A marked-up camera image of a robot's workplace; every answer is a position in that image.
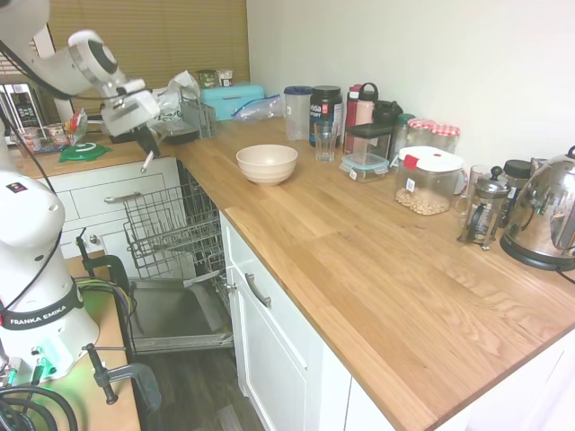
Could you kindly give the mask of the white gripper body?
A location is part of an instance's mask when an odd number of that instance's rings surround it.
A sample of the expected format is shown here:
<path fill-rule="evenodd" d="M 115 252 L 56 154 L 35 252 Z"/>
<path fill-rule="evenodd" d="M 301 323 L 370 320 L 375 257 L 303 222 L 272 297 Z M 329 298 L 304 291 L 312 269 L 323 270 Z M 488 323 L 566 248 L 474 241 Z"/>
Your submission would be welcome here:
<path fill-rule="evenodd" d="M 148 90 L 106 101 L 101 109 L 103 123 L 113 136 L 144 126 L 159 114 L 158 102 Z"/>

